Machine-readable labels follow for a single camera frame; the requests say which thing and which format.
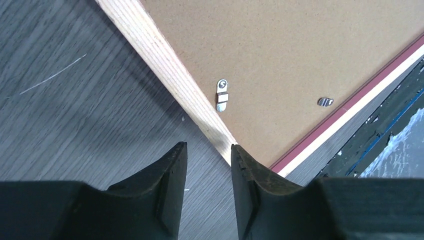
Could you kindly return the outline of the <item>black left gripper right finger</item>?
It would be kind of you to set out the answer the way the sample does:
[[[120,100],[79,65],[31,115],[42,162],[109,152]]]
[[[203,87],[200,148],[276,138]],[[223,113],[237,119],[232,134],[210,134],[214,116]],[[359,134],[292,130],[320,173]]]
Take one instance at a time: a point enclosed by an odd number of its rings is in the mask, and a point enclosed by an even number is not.
[[[241,240],[421,240],[424,181],[322,177],[300,186],[231,146]]]

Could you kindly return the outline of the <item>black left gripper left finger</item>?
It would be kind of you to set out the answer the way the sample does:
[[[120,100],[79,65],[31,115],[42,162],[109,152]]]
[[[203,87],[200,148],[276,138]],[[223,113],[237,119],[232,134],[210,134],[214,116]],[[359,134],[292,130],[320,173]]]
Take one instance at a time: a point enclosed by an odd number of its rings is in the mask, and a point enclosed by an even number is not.
[[[82,181],[3,181],[3,240],[176,240],[187,143],[106,190]]]

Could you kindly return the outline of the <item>brown backing board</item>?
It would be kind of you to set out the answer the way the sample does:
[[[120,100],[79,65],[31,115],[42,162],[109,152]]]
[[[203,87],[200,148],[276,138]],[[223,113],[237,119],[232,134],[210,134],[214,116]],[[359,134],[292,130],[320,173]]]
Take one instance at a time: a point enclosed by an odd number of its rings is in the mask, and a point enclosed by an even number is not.
[[[424,30],[421,0],[144,0],[249,154],[271,166]],[[320,98],[334,99],[328,107]]]

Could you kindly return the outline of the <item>pink wooden picture frame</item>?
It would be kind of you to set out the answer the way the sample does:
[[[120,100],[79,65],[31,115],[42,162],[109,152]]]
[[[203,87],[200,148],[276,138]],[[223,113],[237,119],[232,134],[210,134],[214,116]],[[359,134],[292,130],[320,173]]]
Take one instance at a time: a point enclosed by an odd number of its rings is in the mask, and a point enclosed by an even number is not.
[[[238,143],[221,120],[222,112],[216,110],[217,85],[215,103],[211,104],[143,6],[143,1],[100,0],[98,5],[229,162],[231,145]],[[393,84],[423,53],[424,31],[275,163],[265,166],[283,177],[289,175],[379,93]]]

